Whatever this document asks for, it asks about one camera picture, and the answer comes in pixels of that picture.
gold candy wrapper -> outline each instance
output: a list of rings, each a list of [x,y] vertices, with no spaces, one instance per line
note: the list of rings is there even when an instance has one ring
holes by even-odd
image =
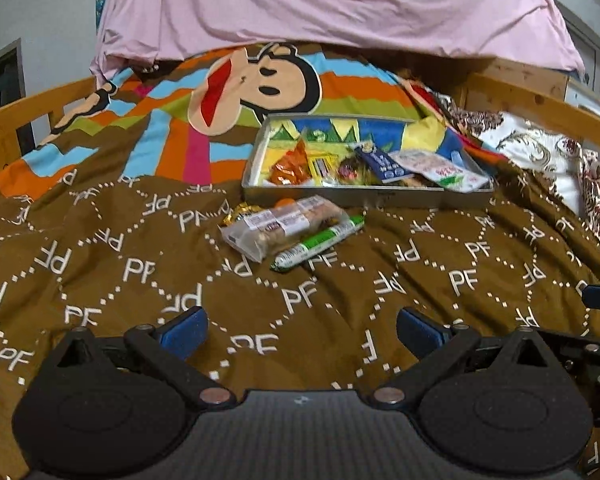
[[[254,213],[259,213],[263,209],[257,205],[249,205],[246,202],[239,203],[233,211],[231,211],[221,222],[221,225],[227,227],[238,220],[242,220],[243,218],[252,215]]]

open box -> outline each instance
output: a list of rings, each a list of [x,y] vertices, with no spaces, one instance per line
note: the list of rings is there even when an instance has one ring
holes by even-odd
[[[347,153],[348,145],[372,139],[384,151],[402,147],[404,129],[410,120],[384,117],[307,114],[273,114],[264,121],[256,136],[253,151],[242,176],[244,197],[248,203],[272,207],[282,198],[299,199],[321,195],[341,207],[409,207],[409,208],[484,208],[493,195],[493,181],[471,193],[460,193],[442,187],[392,186],[276,186],[266,183],[269,168],[286,151],[296,145],[306,128],[312,140],[306,143],[307,153],[321,153],[328,145],[331,153]],[[464,150],[465,167],[484,175],[484,171]]]

cartoon monkey face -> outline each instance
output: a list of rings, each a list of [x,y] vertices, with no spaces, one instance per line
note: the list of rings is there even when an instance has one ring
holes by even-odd
[[[191,93],[188,117],[208,136],[225,133],[250,108],[260,123],[270,113],[307,113],[320,102],[320,79],[295,46],[273,43],[255,57],[246,49],[216,61]]]

orange snack package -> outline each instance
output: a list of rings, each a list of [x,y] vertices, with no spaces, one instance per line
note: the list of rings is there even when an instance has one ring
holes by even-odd
[[[271,167],[269,175],[269,181],[279,186],[297,186],[310,178],[309,161],[306,158],[306,147],[302,139],[293,150],[280,157]]]

dark blue packet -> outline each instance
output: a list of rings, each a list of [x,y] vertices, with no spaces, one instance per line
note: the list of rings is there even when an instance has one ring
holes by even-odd
[[[359,144],[354,148],[354,152],[366,162],[383,184],[397,182],[412,175],[372,142]]]

